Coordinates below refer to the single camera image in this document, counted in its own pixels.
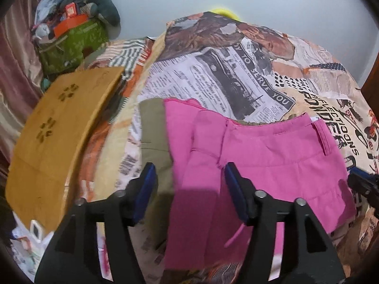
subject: orange box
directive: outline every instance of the orange box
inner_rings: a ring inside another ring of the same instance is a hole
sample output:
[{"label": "orange box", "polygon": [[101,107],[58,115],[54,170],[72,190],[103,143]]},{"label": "orange box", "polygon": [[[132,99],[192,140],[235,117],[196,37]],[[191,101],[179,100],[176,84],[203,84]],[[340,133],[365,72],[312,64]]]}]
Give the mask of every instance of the orange box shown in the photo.
[{"label": "orange box", "polygon": [[87,20],[88,20],[88,16],[86,14],[78,15],[78,16],[63,20],[60,24],[58,24],[54,28],[55,37],[58,38],[63,33],[66,33],[69,29],[72,29],[73,27],[77,27],[81,25],[82,23],[86,22]]}]

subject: olive green fabric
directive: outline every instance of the olive green fabric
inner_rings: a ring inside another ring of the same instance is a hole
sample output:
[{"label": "olive green fabric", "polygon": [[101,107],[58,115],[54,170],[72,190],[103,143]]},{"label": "olive green fabric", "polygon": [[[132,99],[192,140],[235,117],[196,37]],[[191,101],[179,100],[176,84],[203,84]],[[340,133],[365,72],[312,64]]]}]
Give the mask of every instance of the olive green fabric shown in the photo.
[{"label": "olive green fabric", "polygon": [[84,60],[83,49],[95,51],[106,41],[107,30],[103,23],[93,18],[69,29],[52,43],[38,44],[44,75],[54,80],[62,73],[74,71]]},{"label": "olive green fabric", "polygon": [[169,215],[174,186],[172,180],[172,159],[166,132],[166,115],[163,99],[153,98],[140,103],[141,115],[141,167],[147,162],[155,165],[158,184],[145,213],[145,223],[155,246],[167,238]]}]

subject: belt loop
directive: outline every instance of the belt loop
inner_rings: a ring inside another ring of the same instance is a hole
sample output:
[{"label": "belt loop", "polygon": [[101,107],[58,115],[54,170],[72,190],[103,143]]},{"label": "belt loop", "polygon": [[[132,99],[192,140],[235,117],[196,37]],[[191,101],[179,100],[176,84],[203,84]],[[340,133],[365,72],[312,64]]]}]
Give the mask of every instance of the belt loop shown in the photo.
[{"label": "belt loop", "polygon": [[324,120],[319,119],[319,120],[314,121],[312,123],[312,125],[314,126],[314,128],[316,129],[316,131],[318,133],[318,136],[320,137],[321,145],[323,147],[325,156],[328,156],[332,153],[332,151],[330,149],[330,145],[329,145],[327,136],[325,134],[323,125],[321,123],[324,124],[325,122],[324,122]]}]

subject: pink shorts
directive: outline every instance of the pink shorts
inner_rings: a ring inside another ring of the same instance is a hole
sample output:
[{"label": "pink shorts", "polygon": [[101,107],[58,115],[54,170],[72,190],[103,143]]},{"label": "pink shorts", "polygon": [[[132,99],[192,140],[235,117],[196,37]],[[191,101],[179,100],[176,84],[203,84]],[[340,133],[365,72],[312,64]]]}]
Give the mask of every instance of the pink shorts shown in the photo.
[{"label": "pink shorts", "polygon": [[[342,155],[323,120],[312,122],[303,114],[242,126],[194,103],[169,99],[165,108],[175,182],[166,268],[244,260],[252,228],[235,211],[223,175],[228,162],[275,199],[304,198],[328,233],[355,214]],[[276,254],[283,236],[279,223]]]}]

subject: pink satin curtain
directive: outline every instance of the pink satin curtain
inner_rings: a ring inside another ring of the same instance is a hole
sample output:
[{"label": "pink satin curtain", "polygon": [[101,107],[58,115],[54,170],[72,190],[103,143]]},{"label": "pink satin curtain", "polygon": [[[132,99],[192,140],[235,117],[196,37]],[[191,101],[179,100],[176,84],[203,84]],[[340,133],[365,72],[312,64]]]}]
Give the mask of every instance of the pink satin curtain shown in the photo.
[{"label": "pink satin curtain", "polygon": [[[39,1],[15,0],[0,22],[0,152],[8,163],[29,114],[42,96],[43,73],[30,36]],[[3,161],[0,170],[7,170]]]}]

